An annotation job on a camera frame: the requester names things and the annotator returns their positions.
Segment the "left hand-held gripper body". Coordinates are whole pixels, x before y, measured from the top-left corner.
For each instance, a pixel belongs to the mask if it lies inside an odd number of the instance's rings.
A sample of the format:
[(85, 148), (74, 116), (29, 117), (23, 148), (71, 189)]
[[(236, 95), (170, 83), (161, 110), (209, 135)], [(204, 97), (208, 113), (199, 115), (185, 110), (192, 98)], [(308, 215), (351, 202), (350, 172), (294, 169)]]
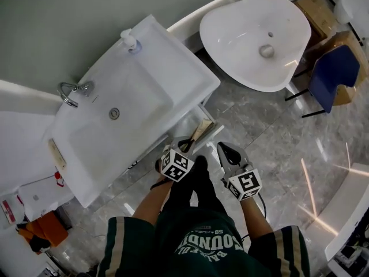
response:
[(173, 180), (179, 182), (184, 178), (194, 166), (194, 162), (174, 149), (169, 149), (161, 157), (160, 173)]

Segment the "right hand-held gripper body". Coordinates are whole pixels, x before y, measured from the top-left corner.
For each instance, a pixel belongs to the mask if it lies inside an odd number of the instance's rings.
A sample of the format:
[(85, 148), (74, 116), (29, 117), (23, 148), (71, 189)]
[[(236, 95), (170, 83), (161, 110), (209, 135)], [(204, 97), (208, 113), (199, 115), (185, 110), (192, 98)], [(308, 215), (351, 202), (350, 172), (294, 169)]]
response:
[(243, 161), (237, 165), (231, 165), (224, 162), (221, 163), (221, 167), (224, 171), (221, 181), (238, 201), (253, 197), (262, 189), (259, 171), (252, 163)]

